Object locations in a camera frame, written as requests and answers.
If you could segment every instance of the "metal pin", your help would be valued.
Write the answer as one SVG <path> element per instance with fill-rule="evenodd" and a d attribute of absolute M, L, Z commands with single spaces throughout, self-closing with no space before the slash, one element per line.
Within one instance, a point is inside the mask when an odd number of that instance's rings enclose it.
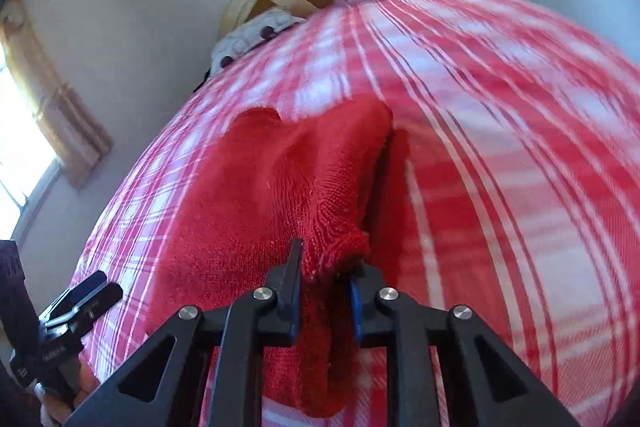
<path fill-rule="evenodd" d="M 400 294 L 395 288 L 391 288 L 391 286 L 385 286 L 384 288 L 380 288 L 380 290 L 378 291 L 378 295 L 385 301 L 395 301 Z"/>
<path fill-rule="evenodd" d="M 469 306 L 460 305 L 453 308 L 454 317 L 462 321 L 470 319 L 473 314 L 474 312 L 471 311 L 471 308 Z"/>
<path fill-rule="evenodd" d="M 258 301 L 268 301 L 273 296 L 273 290 L 267 286 L 260 286 L 254 290 L 254 299 Z"/>
<path fill-rule="evenodd" d="M 180 317 L 184 321 L 190 321 L 198 316 L 198 309 L 196 306 L 185 306 L 180 308 L 178 312 L 178 317 Z"/>

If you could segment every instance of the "bright window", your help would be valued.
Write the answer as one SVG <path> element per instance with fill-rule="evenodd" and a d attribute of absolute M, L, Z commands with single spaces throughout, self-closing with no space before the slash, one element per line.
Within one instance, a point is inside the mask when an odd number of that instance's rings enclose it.
<path fill-rule="evenodd" d="M 0 51 L 0 239 L 10 239 L 56 155 L 31 118 Z"/>

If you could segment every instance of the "beige curtain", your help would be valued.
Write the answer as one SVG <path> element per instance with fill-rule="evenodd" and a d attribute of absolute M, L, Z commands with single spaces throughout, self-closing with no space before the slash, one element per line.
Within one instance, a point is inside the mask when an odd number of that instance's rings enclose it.
<path fill-rule="evenodd" d="M 69 182 L 81 187 L 111 149 L 111 137 L 56 72 L 22 0 L 8 0 L 2 8 L 0 43 L 34 121 L 58 156 Z"/>

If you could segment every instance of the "red knit fabric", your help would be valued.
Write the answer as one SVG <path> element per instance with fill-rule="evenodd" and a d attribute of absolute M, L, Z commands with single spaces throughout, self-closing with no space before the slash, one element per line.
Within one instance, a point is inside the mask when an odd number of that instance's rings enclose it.
<path fill-rule="evenodd" d="M 304 241 L 302 327 L 292 349 L 268 349 L 264 395 L 308 415 L 351 396 L 348 289 L 340 276 L 369 256 L 364 222 L 391 113 L 376 98 L 282 121 L 272 108 L 240 114 L 206 152 L 154 274 L 146 330 L 186 304 L 207 310 L 258 287 Z M 375 197 L 386 201 L 385 191 Z M 380 219 L 367 218 L 376 227 Z"/>

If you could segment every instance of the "plaid bedding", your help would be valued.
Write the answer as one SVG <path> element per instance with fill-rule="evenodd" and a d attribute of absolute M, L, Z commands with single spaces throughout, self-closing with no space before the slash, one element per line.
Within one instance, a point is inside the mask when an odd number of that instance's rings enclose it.
<path fill-rule="evenodd" d="M 143 153 L 79 260 L 72 283 L 100 269 L 125 295 L 86 338 L 97 377 L 144 341 L 172 221 L 234 115 L 271 105 L 299 118 L 359 92 L 410 134 L 400 289 L 469 304 L 583 426 L 604 425 L 638 368 L 640 70 L 521 0 L 331 8 L 213 77 Z M 263 425 L 385 425 L 384 353 L 361 352 L 354 378 L 358 398 L 334 418 L 265 400 Z"/>

